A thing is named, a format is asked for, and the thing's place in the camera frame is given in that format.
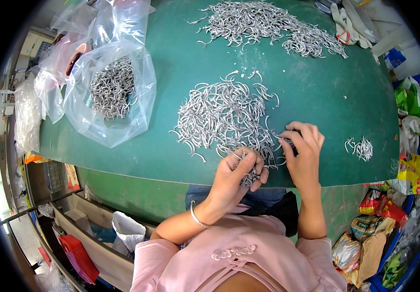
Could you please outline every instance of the red snack bag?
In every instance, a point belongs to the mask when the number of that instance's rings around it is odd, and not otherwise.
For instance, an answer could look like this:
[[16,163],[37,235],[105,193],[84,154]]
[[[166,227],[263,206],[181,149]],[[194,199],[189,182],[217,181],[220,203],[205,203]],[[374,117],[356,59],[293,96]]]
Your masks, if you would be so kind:
[[378,190],[369,190],[365,195],[364,199],[362,199],[361,204],[359,205],[359,213],[365,215],[374,215],[374,202],[375,199],[381,197],[381,192]]
[[374,210],[378,216],[385,216],[400,223],[400,229],[408,221],[406,213],[392,202],[386,195],[382,195],[380,200],[374,200]]

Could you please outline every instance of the woman's right hand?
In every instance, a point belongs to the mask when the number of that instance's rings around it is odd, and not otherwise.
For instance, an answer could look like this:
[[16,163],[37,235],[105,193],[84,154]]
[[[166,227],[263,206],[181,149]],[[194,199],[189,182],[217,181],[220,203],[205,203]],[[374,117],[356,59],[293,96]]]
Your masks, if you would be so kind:
[[298,151],[295,157],[293,149],[284,139],[278,142],[285,151],[286,166],[291,179],[299,190],[304,201],[310,201],[312,196],[320,194],[319,184],[319,156],[325,137],[317,126],[294,121],[286,126],[286,130],[280,136],[291,139]]

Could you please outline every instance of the red plastic crate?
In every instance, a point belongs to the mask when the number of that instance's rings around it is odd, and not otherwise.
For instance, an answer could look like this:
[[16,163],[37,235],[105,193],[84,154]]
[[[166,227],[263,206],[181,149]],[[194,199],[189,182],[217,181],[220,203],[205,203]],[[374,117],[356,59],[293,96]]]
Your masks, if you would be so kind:
[[95,285],[95,280],[100,272],[93,264],[80,240],[70,234],[58,236],[58,238],[75,270],[85,281]]

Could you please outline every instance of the pink shirt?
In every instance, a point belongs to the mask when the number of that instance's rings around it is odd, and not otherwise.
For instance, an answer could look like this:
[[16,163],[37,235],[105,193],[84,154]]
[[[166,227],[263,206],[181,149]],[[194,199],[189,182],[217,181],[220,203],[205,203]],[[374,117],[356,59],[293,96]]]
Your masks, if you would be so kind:
[[[244,207],[238,205],[233,212]],[[345,278],[332,264],[330,239],[300,238],[295,245],[285,232],[283,223],[272,216],[227,214],[181,250],[165,239],[141,242],[135,248],[131,292],[195,291],[221,269],[243,272],[246,262],[257,264],[288,292],[347,291]],[[213,287],[207,284],[202,292],[215,289],[217,280],[218,276]]]

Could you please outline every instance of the floor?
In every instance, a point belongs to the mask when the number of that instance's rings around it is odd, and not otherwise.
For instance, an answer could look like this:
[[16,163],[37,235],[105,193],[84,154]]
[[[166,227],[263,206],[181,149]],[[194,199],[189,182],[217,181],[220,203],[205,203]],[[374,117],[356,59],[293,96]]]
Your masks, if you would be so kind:
[[[143,178],[132,178],[77,167],[80,184],[87,185],[104,204],[148,221],[164,219],[185,211],[184,199],[188,184],[169,183]],[[298,208],[301,198],[296,189]],[[327,237],[336,242],[348,231],[351,220],[358,216],[359,203],[367,188],[362,184],[322,188],[322,205],[327,223]]]

